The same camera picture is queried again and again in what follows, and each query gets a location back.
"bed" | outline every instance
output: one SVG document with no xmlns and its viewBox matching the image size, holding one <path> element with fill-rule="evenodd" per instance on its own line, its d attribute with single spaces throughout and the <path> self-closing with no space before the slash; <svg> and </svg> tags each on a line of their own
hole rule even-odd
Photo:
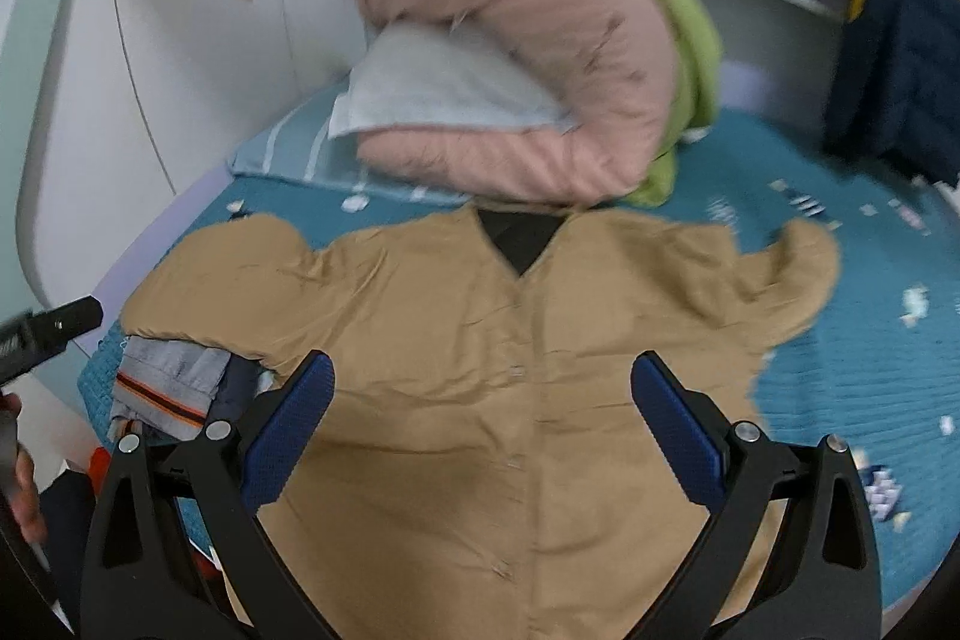
<svg viewBox="0 0 960 640">
<path fill-rule="evenodd" d="M 685 146 L 680 165 L 683 176 L 674 196 L 654 214 L 725 223 L 744 250 L 765 247 L 779 226 L 803 213 L 790 203 L 794 190 L 824 208 L 813 220 L 840 224 L 834 230 L 843 258 L 837 291 L 810 332 L 769 356 L 755 400 L 775 437 L 814 444 L 838 432 L 870 464 L 889 468 L 902 486 L 899 519 L 875 524 L 883 600 L 892 605 L 942 560 L 960 528 L 960 496 L 946 477 L 960 469 L 960 439 L 942 428 L 944 417 L 960 420 L 955 383 L 960 344 L 954 338 L 960 319 L 960 218 L 930 186 L 904 191 L 867 173 L 834 170 L 803 139 L 792 140 L 737 111 L 726 111 L 707 138 Z M 344 196 L 240 176 L 190 230 L 227 220 L 227 205 L 242 201 L 245 211 L 289 220 L 311 245 L 322 247 L 344 232 L 449 209 L 371 196 L 365 209 L 348 212 Z M 923 227 L 908 223 L 891 201 L 910 205 L 907 215 L 917 215 Z M 173 238 L 166 239 L 169 244 Z M 160 236 L 154 242 L 152 249 L 160 253 L 167 247 Z M 128 287 L 136 280 L 130 268 L 117 269 L 117 278 L 105 287 Z M 918 286 L 928 290 L 929 310 L 909 326 L 904 292 Z M 80 375 L 80 393 L 102 438 L 122 340 L 117 325 L 110 327 Z M 203 547 L 195 510 L 187 509 L 186 517 Z"/>
<path fill-rule="evenodd" d="M 162 0 L 112 0 L 106 7 L 98 6 L 96 0 L 72 1 L 71 8 L 85 4 L 90 19 L 99 22 L 83 28 L 73 15 L 61 17 L 56 26 L 61 0 L 19 4 L 19 14 L 11 18 L 6 57 L 0 58 L 0 94 L 14 87 L 22 94 L 26 86 L 32 95 L 16 112 L 9 104 L 5 107 L 10 113 L 4 130 L 9 143 L 0 148 L 0 155 L 10 157 L 10 165 L 0 167 L 6 177 L 0 183 L 4 243 L 0 250 L 11 262 L 5 262 L 2 271 L 8 297 L 4 306 L 11 311 L 59 304 L 86 292 L 104 301 L 104 329 L 78 340 L 66 356 L 41 372 L 41 379 L 62 400 L 88 414 L 102 437 L 122 340 L 112 322 L 133 287 L 184 232 L 226 220 L 227 204 L 239 200 L 248 211 L 272 212 L 290 220 L 318 246 L 363 226 L 411 220 L 444 208 L 370 196 L 365 208 L 349 212 L 344 210 L 347 194 L 342 191 L 234 177 L 222 165 L 209 168 L 240 140 L 282 116 L 300 97 L 332 81 L 359 57 L 364 35 L 357 18 L 344 18 L 341 28 L 333 30 L 307 17 L 305 10 L 309 4 L 316 5 L 314 0 L 277 1 L 270 12 L 270 47 L 289 47 L 290 73 L 257 73 L 257 65 L 270 60 L 270 49 L 264 50 L 263 57 L 242 59 L 246 71 L 229 76 L 230 85 L 248 83 L 243 86 L 244 97 L 267 85 L 272 92 L 269 100 L 253 109 L 244 104 L 242 118 L 231 126 L 235 104 L 198 97 L 202 91 L 193 83 L 176 100 L 164 94 L 178 79 L 189 82 L 184 63 L 209 58 L 210 51 L 198 49 L 194 40 L 179 38 L 171 29 L 169 41 L 161 38 L 155 43 L 157 52 L 148 52 L 148 34 L 156 33 L 157 23 L 164 18 L 150 19 L 147 25 L 141 13 L 163 7 Z M 241 10 L 261 9 L 255 2 L 244 6 L 246 0 L 234 1 Z M 211 8 L 208 0 L 194 2 L 198 14 Z M 343 0 L 320 2 L 332 7 Z M 680 153 L 682 175 L 675 196 L 659 214 L 672 220 L 731 224 L 748 250 L 766 244 L 779 225 L 798 214 L 790 203 L 798 196 L 821 205 L 821 215 L 827 215 L 822 220 L 841 223 L 835 233 L 843 248 L 844 274 L 834 300 L 811 332 L 770 356 L 757 381 L 755 399 L 777 437 L 812 442 L 826 432 L 838 432 L 850 439 L 867 465 L 889 467 L 902 485 L 899 521 L 895 524 L 891 519 L 875 527 L 883 603 L 894 605 L 936 569 L 960 530 L 960 497 L 955 480 L 949 477 L 960 468 L 960 439 L 952 434 L 952 421 L 960 416 L 960 391 L 955 389 L 960 371 L 960 345 L 955 338 L 956 319 L 960 319 L 958 218 L 929 186 L 904 188 L 885 183 L 877 172 L 834 170 L 812 152 L 832 78 L 845 0 L 704 2 L 728 52 L 722 68 L 723 102 L 728 109 L 712 134 Z M 214 23 L 230 31 L 229 37 L 216 40 L 220 47 L 256 52 L 257 38 L 269 27 L 266 19 L 243 29 L 234 25 L 234 18 L 216 14 Z M 300 30 L 336 40 L 336 53 L 308 52 L 302 41 L 282 41 L 283 25 L 291 20 L 294 30 L 306 20 L 309 25 L 301 25 Z M 21 35 L 29 30 L 35 45 L 31 57 L 20 58 L 20 71 L 13 73 L 8 47 L 17 30 Z M 216 37 L 218 30 L 212 23 L 203 33 Z M 81 49 L 77 54 L 70 44 L 90 41 L 98 31 L 109 33 L 101 46 L 113 55 L 92 56 L 96 68 L 90 68 L 85 63 L 89 51 Z M 44 76 L 48 44 L 50 60 L 59 71 L 51 73 L 48 66 Z M 189 55 L 184 63 L 176 61 L 181 52 Z M 32 70 L 29 80 L 25 81 L 23 68 Z M 222 76 L 215 71 L 204 73 L 203 78 L 212 86 L 214 97 L 221 97 L 218 80 Z M 55 90 L 51 80 L 56 82 Z M 277 85 L 286 87 L 280 90 Z M 37 104 L 40 112 L 34 127 Z M 32 168 L 35 138 L 46 134 L 53 142 L 57 135 L 61 141 L 73 139 L 62 125 L 65 108 L 79 116 L 77 124 L 88 124 L 83 127 L 87 136 L 89 127 L 100 127 L 91 124 L 102 121 L 102 135 L 83 148 L 88 156 L 83 167 L 66 172 L 54 166 L 51 155 L 66 158 L 73 150 L 57 153 L 59 148 L 53 145 L 56 149 L 47 149 Z M 210 118 L 208 127 L 190 128 L 179 117 L 200 113 Z M 142 116 L 148 133 L 157 131 L 157 138 L 150 139 L 152 147 L 145 137 L 128 140 L 119 133 L 118 129 L 128 129 L 128 119 L 134 115 Z M 200 144 L 187 155 L 191 139 Z M 122 177 L 110 171 L 118 151 L 128 158 Z M 143 163 L 148 159 L 149 167 Z M 21 183 L 19 173 L 25 162 L 27 172 Z M 82 199 L 63 194 L 56 210 L 47 206 L 48 213 L 64 219 L 68 230 L 43 232 L 37 218 L 42 210 L 31 203 L 32 189 L 49 191 L 56 180 L 66 191 L 73 191 L 73 184 L 83 177 L 96 180 L 97 185 L 87 189 Z M 117 215 L 122 219 L 112 220 Z M 23 228 L 17 229 L 16 220 L 38 226 L 35 242 L 24 244 Z M 116 226 L 122 231 L 110 234 Z M 77 247 L 86 247 L 83 242 L 89 244 L 86 255 L 96 263 L 84 266 L 85 259 L 73 263 L 83 255 L 76 252 Z M 28 274 L 21 274 L 21 266 Z M 31 274 L 32 266 L 40 270 Z M 73 280 L 58 287 L 49 271 L 64 266 L 73 272 Z M 928 307 L 923 317 L 916 308 L 911 314 L 918 301 Z M 909 319 L 914 319 L 912 326 Z M 88 355 L 92 358 L 86 362 Z M 78 375 L 82 399 L 76 394 Z M 205 532 L 198 514 L 189 508 L 184 512 L 194 540 L 203 547 Z"/>
</svg>

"person's arm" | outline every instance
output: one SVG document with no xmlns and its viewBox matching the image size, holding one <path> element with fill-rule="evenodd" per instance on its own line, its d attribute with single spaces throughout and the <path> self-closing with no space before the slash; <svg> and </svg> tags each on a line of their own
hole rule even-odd
<svg viewBox="0 0 960 640">
<path fill-rule="evenodd" d="M 15 393 L 0 396 L 0 410 L 20 415 L 22 407 L 20 397 Z M 13 518 L 28 543 L 42 543 L 47 537 L 47 525 L 40 514 L 40 492 L 34 482 L 34 460 L 22 446 L 16 457 L 16 482 L 19 490 L 8 499 Z"/>
</svg>

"striped trim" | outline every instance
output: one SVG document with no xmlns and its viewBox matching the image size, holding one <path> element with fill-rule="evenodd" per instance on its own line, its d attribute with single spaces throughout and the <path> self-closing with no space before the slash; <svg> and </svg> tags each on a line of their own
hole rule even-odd
<svg viewBox="0 0 960 640">
<path fill-rule="evenodd" d="M 158 408 L 162 413 L 170 415 L 188 426 L 202 429 L 203 424 L 205 424 L 205 413 L 201 413 L 200 410 L 194 410 L 194 408 L 188 408 L 186 405 L 181 405 L 181 403 L 175 399 L 171 399 L 169 396 L 165 396 L 160 393 L 160 391 L 153 390 L 149 386 L 144 386 L 144 384 L 131 378 L 130 375 L 117 372 L 117 383 L 121 384 L 124 389 L 138 396 L 144 402 Z"/>
<path fill-rule="evenodd" d="M 270 173 L 270 167 L 274 163 L 274 148 L 277 146 L 277 137 L 280 135 L 280 131 L 283 129 L 283 126 L 290 122 L 290 119 L 296 114 L 296 110 L 291 112 L 286 118 L 282 119 L 277 125 L 272 127 L 270 130 L 270 135 L 267 136 L 267 149 L 263 152 L 263 173 L 268 175 Z"/>
<path fill-rule="evenodd" d="M 313 145 L 310 145 L 310 157 L 307 159 L 306 172 L 304 172 L 304 181 L 312 182 L 313 175 L 317 173 L 317 159 L 320 158 L 320 147 L 323 140 L 326 139 L 326 132 L 330 129 L 330 121 L 326 121 L 323 127 L 317 132 L 313 139 Z"/>
</svg>

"pink comforter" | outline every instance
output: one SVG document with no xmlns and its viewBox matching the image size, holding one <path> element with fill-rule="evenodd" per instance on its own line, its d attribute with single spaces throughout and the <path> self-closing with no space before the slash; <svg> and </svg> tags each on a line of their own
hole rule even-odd
<svg viewBox="0 0 960 640">
<path fill-rule="evenodd" d="M 579 127 L 524 132 L 389 129 L 359 157 L 415 182 L 523 201 L 595 204 L 624 196 L 658 152 L 677 55 L 654 0 L 357 0 L 375 25 L 464 15 L 574 112 Z"/>
</svg>

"pillowcase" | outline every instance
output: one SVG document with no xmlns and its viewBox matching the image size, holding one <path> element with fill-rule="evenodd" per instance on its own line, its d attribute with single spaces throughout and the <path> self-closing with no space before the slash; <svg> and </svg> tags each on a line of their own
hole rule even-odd
<svg viewBox="0 0 960 640">
<path fill-rule="evenodd" d="M 331 138 L 381 128 L 518 131 L 573 126 L 568 112 L 475 23 L 384 28 L 350 73 L 330 116 Z"/>
<path fill-rule="evenodd" d="M 333 102 L 347 90 L 347 80 L 316 92 L 289 115 L 243 143 L 227 165 L 234 175 L 274 177 L 352 194 L 376 194 L 398 201 L 459 204 L 455 194 L 378 175 L 357 160 L 356 135 L 330 139 Z"/>
</svg>

